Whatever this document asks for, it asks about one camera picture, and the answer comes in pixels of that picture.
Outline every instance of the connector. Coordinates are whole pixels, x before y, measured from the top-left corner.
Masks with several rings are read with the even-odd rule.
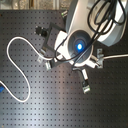
[[[90,91],[90,86],[89,86],[89,84],[88,84],[88,81],[85,80],[85,81],[83,82],[83,92],[84,92],[84,94],[86,94],[86,93],[89,92],[89,91]]]

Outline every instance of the optical breadboard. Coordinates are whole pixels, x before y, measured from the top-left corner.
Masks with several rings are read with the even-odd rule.
[[[27,97],[27,83],[8,60],[7,44],[21,36],[41,49],[44,38],[34,34],[35,27],[48,28],[50,22],[64,28],[61,11],[0,11],[0,80],[20,99]],[[57,34],[53,29],[50,46]],[[111,47],[96,42],[93,54],[98,48],[105,56],[127,54],[127,34],[128,26],[121,41]],[[91,91],[83,94],[78,72],[72,72],[70,64],[47,71],[46,61],[39,62],[22,40],[15,40],[9,52],[26,74],[31,95],[19,103],[6,89],[0,93],[0,128],[128,128],[128,57],[104,60],[103,69],[85,67]]]

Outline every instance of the black cable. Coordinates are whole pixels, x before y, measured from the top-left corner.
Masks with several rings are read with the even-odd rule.
[[[91,26],[91,23],[90,23],[90,18],[91,18],[91,15],[95,9],[95,7],[99,4],[101,0],[97,0],[97,2],[93,5],[93,7],[91,8],[89,14],[88,14],[88,18],[87,18],[87,22],[88,22],[88,26],[89,28],[94,32],[94,35],[89,43],[89,45],[87,45],[87,48],[85,48],[83,50],[83,52],[77,54],[76,56],[70,58],[70,59],[67,59],[67,60],[60,60],[57,58],[57,50],[59,49],[59,47],[61,45],[63,45],[63,43],[66,41],[67,37],[62,41],[62,43],[57,47],[56,51],[55,51],[55,58],[57,61],[60,61],[60,62],[69,62],[71,60],[74,60],[74,64],[73,64],[73,67],[75,66],[75,64],[83,57],[83,55],[88,51],[88,49],[97,41],[97,39],[101,36],[101,35],[104,35],[104,34],[107,34],[112,26],[113,26],[113,23],[115,23],[116,25],[122,25],[125,23],[126,21],[126,12],[125,12],[125,9],[122,5],[122,2],[120,0],[106,0],[105,3],[100,7],[99,11],[97,12],[96,14],[96,17],[94,18],[94,24],[97,26],[97,29],[95,30],[92,26]],[[115,21],[115,14],[116,14],[116,6],[117,6],[117,2],[119,2],[121,8],[122,8],[122,11],[123,11],[123,15],[124,15],[124,20],[122,22],[117,22]],[[105,14],[103,15],[103,18],[100,22],[97,22],[97,19],[101,13],[101,11],[103,10],[103,8],[109,4]]]

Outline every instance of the wire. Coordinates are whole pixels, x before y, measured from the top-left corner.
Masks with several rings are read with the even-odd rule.
[[[128,54],[124,54],[124,55],[106,56],[106,57],[103,57],[103,59],[120,58],[120,57],[128,57]]]
[[[20,100],[20,99],[18,99],[14,94],[12,94],[12,92],[9,90],[9,88],[8,88],[2,81],[0,81],[0,84],[2,84],[3,87],[6,88],[6,90],[9,92],[9,94],[10,94],[15,100],[17,100],[17,101],[19,101],[19,102],[21,102],[21,103],[24,103],[24,102],[26,102],[26,101],[29,99],[29,97],[30,97],[30,84],[29,84],[29,81],[28,81],[26,75],[25,75],[25,74],[23,73],[23,71],[16,65],[16,63],[12,60],[12,58],[11,58],[10,55],[9,55],[9,48],[10,48],[10,45],[12,44],[12,42],[13,42],[14,40],[17,40],[17,39],[24,40],[27,44],[30,45],[30,47],[36,52],[36,54],[39,55],[42,59],[51,60],[52,58],[46,58],[46,57],[42,56],[42,55],[36,50],[36,48],[35,48],[27,39],[25,39],[25,38],[23,38],[23,37],[14,37],[14,38],[11,39],[10,42],[8,43],[8,45],[7,45],[7,50],[6,50],[6,52],[7,52],[7,57],[8,57],[8,59],[11,61],[11,63],[18,69],[18,71],[19,71],[19,72],[23,75],[23,77],[25,78],[25,80],[26,80],[26,82],[27,82],[27,85],[28,85],[28,96],[27,96],[26,99]]]

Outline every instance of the blue light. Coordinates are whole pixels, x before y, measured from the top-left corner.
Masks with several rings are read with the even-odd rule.
[[[83,48],[82,44],[78,44],[78,45],[77,45],[77,49],[78,49],[78,50],[82,50],[82,48]]]

